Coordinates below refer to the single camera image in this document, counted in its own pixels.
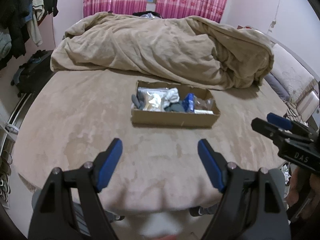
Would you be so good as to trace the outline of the person's right hand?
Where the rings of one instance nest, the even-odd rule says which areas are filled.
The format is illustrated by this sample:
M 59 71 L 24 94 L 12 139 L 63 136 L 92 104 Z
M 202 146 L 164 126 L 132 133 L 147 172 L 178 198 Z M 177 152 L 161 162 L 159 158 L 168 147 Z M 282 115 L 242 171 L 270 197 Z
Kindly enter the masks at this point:
M 286 202 L 289 206 L 287 215 L 291 222 L 308 219 L 319 213 L 319 177 L 297 167 L 290 179 Z

